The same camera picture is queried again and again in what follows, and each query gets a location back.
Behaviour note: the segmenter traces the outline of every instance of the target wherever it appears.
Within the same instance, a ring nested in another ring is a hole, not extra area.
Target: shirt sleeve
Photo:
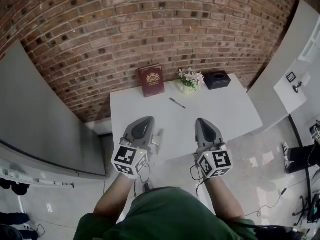
[[[254,226],[255,223],[251,219],[239,219],[237,223]],[[258,240],[254,228],[238,225],[237,223],[228,223],[229,227],[244,240]]]
[[[88,213],[80,219],[73,240],[102,239],[113,226],[114,223],[107,218]]]

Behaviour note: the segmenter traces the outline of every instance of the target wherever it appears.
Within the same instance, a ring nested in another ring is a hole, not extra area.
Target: brick wall
[[[305,0],[319,10],[319,0]],[[235,73],[244,87],[281,42],[295,0],[2,0],[0,53],[20,40],[84,122],[110,116],[110,92],[162,64]]]

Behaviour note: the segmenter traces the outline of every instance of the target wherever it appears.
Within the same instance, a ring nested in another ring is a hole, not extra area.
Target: gold emblem on book
[[[148,75],[146,77],[146,82],[147,83],[153,83],[153,82],[156,82],[156,81],[159,81],[160,80],[160,76],[159,74],[155,74],[155,73],[151,73],[150,75]]]

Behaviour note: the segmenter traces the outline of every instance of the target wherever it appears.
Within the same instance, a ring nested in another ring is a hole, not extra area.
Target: potted plant
[[[179,69],[179,90],[184,94],[190,94],[197,91],[201,84],[204,84],[204,76],[197,73],[191,67],[188,69]]]

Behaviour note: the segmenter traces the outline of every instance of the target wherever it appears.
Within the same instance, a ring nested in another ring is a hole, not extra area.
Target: forearm
[[[93,213],[113,220],[116,223],[125,208],[134,182],[134,179],[129,179],[120,173],[111,187],[101,197]]]
[[[215,214],[219,218],[227,221],[245,218],[240,203],[220,177],[207,179],[204,184],[211,197]]]

